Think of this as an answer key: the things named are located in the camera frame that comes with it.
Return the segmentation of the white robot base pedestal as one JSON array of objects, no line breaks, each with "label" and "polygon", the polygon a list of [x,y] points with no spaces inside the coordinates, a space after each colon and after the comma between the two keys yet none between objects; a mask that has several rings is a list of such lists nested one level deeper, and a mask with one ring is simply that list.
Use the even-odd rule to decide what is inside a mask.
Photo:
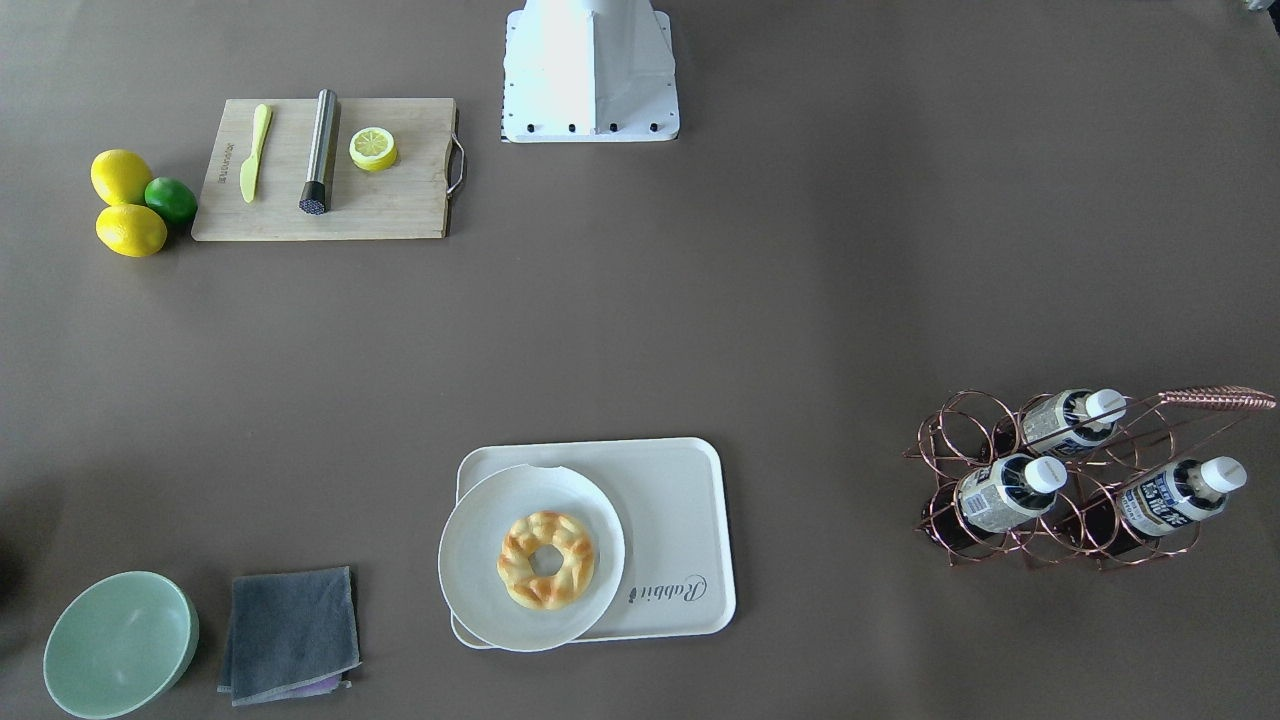
[{"label": "white robot base pedestal", "polygon": [[527,1],[507,15],[503,67],[506,142],[678,137],[671,20],[649,1]]}]

